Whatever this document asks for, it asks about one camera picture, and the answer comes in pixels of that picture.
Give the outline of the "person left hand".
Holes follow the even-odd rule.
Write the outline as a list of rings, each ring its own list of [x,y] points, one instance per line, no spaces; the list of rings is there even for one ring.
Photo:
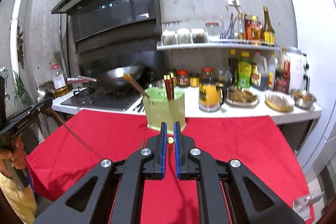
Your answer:
[[[12,179],[13,176],[6,165],[6,159],[10,160],[11,166],[18,170],[23,170],[27,167],[24,146],[20,136],[17,136],[15,139],[14,148],[13,152],[6,149],[1,149],[0,151],[1,174],[10,179]]]

